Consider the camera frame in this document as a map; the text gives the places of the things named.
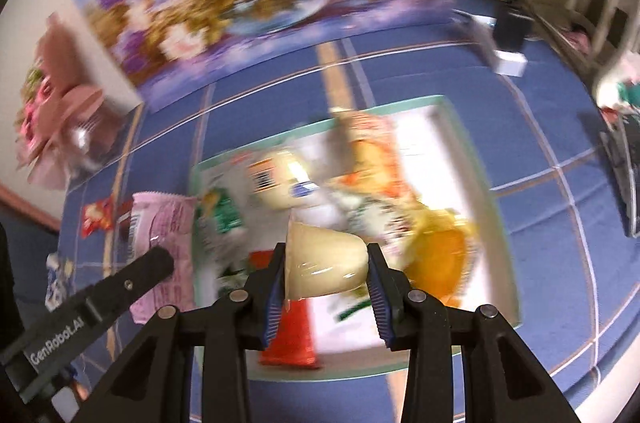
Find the red gold patterned snack packet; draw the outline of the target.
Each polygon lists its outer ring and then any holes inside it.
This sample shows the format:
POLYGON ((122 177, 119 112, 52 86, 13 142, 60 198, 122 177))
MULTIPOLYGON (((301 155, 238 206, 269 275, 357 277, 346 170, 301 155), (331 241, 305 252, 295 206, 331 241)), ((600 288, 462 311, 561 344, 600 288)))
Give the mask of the red gold patterned snack packet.
POLYGON ((291 301, 283 308, 277 335, 260 353, 259 363, 265 367, 295 369, 320 367, 307 299, 291 301))

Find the orange jelly pouch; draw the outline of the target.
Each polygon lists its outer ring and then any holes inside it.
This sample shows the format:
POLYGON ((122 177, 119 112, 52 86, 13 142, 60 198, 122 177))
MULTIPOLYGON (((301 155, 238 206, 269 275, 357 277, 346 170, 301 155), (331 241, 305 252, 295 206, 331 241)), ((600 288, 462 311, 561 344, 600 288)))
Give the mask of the orange jelly pouch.
POLYGON ((480 253, 473 221, 453 209, 416 209, 416 232, 407 247, 404 273, 415 289, 460 308, 480 253))

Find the pink snack packet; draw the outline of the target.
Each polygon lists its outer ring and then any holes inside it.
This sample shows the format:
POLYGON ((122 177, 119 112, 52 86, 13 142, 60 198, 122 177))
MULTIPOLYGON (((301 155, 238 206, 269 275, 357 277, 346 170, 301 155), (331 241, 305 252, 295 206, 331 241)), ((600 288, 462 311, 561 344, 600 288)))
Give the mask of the pink snack packet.
POLYGON ((196 206, 198 200, 193 196, 155 191, 132 196, 128 261, 153 247, 166 250, 174 261, 172 275, 129 308, 137 325, 145 325, 165 305, 174 305, 183 313, 195 307, 191 247, 196 206))

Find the small red peanut snack packet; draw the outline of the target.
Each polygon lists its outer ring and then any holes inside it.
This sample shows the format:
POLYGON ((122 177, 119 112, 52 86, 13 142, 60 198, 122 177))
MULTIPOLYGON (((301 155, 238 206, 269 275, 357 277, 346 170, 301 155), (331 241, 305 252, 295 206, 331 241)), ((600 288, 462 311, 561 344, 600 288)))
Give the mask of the small red peanut snack packet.
POLYGON ((81 236, 86 239, 97 231, 111 231, 115 224, 114 198, 110 195, 82 208, 81 236))

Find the green white snack packet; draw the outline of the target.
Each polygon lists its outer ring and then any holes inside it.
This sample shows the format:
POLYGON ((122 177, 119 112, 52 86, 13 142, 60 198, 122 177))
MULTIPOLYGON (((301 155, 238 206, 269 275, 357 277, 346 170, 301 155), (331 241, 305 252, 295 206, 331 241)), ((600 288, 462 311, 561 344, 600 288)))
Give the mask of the green white snack packet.
POLYGON ((227 189, 209 188, 196 210, 200 254, 218 287, 239 287, 246 279, 248 229, 227 189))

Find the cream jelly cup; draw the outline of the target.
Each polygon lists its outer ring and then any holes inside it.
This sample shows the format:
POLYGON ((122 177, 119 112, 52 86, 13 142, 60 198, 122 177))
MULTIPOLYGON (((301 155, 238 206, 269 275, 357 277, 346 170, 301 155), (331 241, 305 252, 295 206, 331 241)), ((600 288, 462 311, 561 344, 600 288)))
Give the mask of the cream jelly cup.
POLYGON ((355 290, 366 282, 367 244, 357 235, 290 221, 285 242, 288 301, 355 290))

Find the orange cracker snack packet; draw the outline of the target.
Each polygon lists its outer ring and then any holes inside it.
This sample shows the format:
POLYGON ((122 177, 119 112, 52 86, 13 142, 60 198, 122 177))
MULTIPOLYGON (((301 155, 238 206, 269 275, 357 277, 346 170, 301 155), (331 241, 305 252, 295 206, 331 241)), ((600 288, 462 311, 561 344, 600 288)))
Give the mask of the orange cracker snack packet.
POLYGON ((352 156, 350 172, 331 178, 331 187, 410 203, 416 192, 401 166, 395 124, 387 116, 362 111, 337 114, 352 156))

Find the blue white small packet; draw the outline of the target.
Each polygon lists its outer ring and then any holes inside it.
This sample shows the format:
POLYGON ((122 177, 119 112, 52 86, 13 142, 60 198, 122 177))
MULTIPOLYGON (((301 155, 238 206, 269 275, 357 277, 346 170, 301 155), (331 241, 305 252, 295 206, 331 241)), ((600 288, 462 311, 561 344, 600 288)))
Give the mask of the blue white small packet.
POLYGON ((61 258, 58 252, 47 256, 47 290, 44 305, 53 311, 60 307, 70 296, 70 278, 74 272, 74 263, 61 258))

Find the beige white snack packet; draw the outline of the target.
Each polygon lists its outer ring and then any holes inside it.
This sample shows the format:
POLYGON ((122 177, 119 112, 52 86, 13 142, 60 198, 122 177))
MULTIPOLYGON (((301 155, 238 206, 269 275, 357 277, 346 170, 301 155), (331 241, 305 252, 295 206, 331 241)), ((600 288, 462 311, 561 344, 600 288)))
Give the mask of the beige white snack packet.
POLYGON ((407 209, 386 198, 331 189, 330 198, 346 216, 355 235, 378 243, 385 255, 399 258, 416 234, 416 221, 407 209))

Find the blue plaid tablecloth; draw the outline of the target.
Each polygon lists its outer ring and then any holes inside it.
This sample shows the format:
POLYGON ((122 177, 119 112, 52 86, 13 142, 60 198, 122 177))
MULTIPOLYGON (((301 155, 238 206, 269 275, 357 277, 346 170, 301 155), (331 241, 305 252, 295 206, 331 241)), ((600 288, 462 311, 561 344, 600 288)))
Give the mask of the blue plaid tablecloth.
POLYGON ((638 419, 639 243, 628 237, 600 141, 602 117, 542 40, 520 78, 492 73, 458 24, 345 37, 244 68, 152 113, 127 117, 106 167, 66 194, 58 251, 70 292, 114 273, 117 232, 83 235, 82 209, 137 191, 184 193, 191 168, 244 144, 325 120, 337 71, 356 104, 441 94, 484 165, 514 276, 518 333, 586 422, 638 419))

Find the white tray with green rim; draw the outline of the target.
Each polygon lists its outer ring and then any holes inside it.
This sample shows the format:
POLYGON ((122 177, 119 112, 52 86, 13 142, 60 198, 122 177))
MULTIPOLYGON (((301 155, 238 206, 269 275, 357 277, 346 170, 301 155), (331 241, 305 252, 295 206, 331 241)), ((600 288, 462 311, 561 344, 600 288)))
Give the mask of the white tray with green rim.
MULTIPOLYGON (((520 302, 506 232, 486 170, 454 106, 444 96, 428 96, 375 106, 369 112, 388 118, 397 140, 400 175, 409 190, 395 205, 413 214, 424 208, 450 213, 469 221, 475 231, 472 263, 456 291, 461 309, 473 311, 492 304, 518 327, 520 302)), ((336 120, 322 120, 211 157, 192 168, 189 192, 201 196, 219 186, 231 194, 248 229, 238 248, 241 257, 270 251, 285 239, 288 213, 270 210, 252 195, 246 170, 258 154, 283 149, 310 163, 312 179, 322 187, 319 198, 297 212, 302 223, 345 230, 349 212, 363 199, 360 192, 330 183, 331 178, 348 171, 352 159, 336 120)), ((259 354, 250 351, 246 355, 248 377, 268 382, 338 381, 407 368, 408 353, 390 351, 378 336, 372 309, 352 309, 367 297, 366 293, 347 292, 309 301, 319 368, 262 365, 259 354)))

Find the pink flower bouquet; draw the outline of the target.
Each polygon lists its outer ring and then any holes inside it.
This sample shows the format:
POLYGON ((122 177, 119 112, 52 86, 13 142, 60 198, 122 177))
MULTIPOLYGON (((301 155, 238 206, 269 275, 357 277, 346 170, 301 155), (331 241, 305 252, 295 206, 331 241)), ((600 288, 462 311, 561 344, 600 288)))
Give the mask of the pink flower bouquet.
POLYGON ((82 174, 97 172, 111 154, 125 115, 92 83, 76 38, 51 14, 16 113, 17 165, 40 188, 64 190, 82 174))

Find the white round snack packet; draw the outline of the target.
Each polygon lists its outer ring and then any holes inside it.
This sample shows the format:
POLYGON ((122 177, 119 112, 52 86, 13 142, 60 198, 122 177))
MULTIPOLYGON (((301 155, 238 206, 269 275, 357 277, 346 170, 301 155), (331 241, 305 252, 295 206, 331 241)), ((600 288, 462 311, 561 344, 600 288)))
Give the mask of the white round snack packet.
POLYGON ((306 163, 287 149, 262 154, 247 167, 252 192, 262 204, 285 210, 315 206, 320 187, 310 178, 306 163))

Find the black power adapter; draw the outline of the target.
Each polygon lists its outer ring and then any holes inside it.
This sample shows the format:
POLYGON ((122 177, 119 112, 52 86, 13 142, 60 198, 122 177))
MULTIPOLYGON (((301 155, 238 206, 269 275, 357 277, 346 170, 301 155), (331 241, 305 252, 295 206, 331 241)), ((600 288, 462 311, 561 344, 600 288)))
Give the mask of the black power adapter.
POLYGON ((534 19, 520 6, 502 4, 497 11, 492 38, 498 50, 521 52, 534 19))

